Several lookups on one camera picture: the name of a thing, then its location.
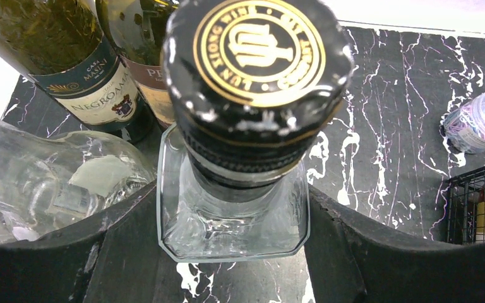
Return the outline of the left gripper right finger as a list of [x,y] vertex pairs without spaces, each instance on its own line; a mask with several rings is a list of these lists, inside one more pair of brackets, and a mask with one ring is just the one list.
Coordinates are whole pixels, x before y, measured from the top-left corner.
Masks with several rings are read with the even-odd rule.
[[429,241],[309,188],[304,250],[317,302],[485,302],[485,243]]

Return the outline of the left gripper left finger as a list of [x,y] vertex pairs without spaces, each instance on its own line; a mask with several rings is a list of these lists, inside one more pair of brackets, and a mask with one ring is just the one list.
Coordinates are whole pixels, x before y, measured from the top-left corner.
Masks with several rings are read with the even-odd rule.
[[0,245],[0,302],[180,302],[156,184],[33,242]]

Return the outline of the clear bottle white gold label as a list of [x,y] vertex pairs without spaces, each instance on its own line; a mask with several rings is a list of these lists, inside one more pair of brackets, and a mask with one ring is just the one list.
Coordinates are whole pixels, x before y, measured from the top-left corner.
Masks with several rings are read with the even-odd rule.
[[0,213],[15,239],[35,241],[131,196],[156,170],[111,134],[40,138],[0,120]]

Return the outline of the clear bottle black gold label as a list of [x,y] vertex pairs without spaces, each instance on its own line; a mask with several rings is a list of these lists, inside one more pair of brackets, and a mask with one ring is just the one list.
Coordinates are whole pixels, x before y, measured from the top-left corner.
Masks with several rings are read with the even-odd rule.
[[178,263],[296,254],[311,230],[303,158],[354,70],[331,7],[182,1],[162,68],[176,121],[160,146],[160,247]]

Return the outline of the dark green white-label wine bottle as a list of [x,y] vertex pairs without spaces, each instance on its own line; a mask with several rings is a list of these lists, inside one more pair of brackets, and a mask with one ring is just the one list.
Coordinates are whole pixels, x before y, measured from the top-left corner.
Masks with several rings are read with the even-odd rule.
[[0,58],[88,129],[136,143],[155,123],[86,1],[0,1]]

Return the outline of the green silver-foil wine bottle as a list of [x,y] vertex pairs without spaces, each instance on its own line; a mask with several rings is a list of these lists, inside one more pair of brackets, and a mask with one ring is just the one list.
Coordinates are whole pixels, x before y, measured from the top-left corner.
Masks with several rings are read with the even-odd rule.
[[175,122],[162,72],[167,20],[178,1],[98,0],[97,17],[105,36],[128,67],[147,104],[165,130]]

